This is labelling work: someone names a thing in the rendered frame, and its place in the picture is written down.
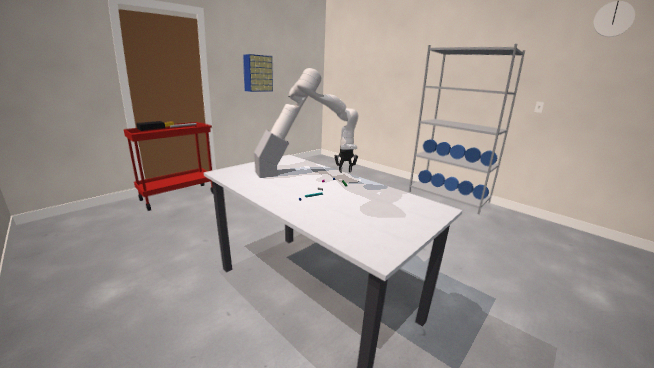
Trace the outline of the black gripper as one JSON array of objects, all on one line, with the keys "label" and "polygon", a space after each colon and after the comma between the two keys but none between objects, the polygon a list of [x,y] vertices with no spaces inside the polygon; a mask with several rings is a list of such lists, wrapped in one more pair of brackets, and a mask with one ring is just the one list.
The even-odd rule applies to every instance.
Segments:
[{"label": "black gripper", "polygon": [[[341,158],[340,163],[338,162],[339,156]],[[354,156],[354,160],[353,160],[353,163],[352,163],[351,159],[352,159],[353,156]],[[334,155],[334,157],[335,157],[336,165],[339,166],[339,172],[340,173],[342,173],[342,165],[343,165],[344,161],[349,162],[349,173],[351,173],[352,166],[356,165],[356,162],[357,162],[357,159],[358,159],[358,156],[353,154],[353,149],[342,150],[341,146],[340,146],[339,155]]]}]

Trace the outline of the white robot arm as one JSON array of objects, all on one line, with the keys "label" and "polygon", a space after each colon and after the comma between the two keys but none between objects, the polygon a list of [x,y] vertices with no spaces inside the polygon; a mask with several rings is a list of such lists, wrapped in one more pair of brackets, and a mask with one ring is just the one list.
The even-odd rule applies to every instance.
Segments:
[{"label": "white robot arm", "polygon": [[[307,97],[310,96],[311,98],[324,104],[332,111],[337,113],[337,116],[341,120],[347,121],[347,125],[343,126],[341,131],[341,141],[340,141],[341,149],[342,150],[357,149],[357,145],[354,145],[354,129],[358,120],[357,111],[355,109],[346,108],[346,104],[335,95],[322,95],[316,93],[316,90],[320,82],[321,82],[321,75],[315,69],[308,68],[303,72],[302,76],[300,77],[299,81],[296,84],[297,86],[294,85],[296,93],[291,94],[294,86],[292,87],[289,93],[290,98],[295,102],[297,102],[298,104],[285,105],[271,133],[282,139],[285,139],[301,107],[303,106]],[[343,111],[345,112],[343,113]],[[343,114],[338,115],[338,113],[343,113]]]}]

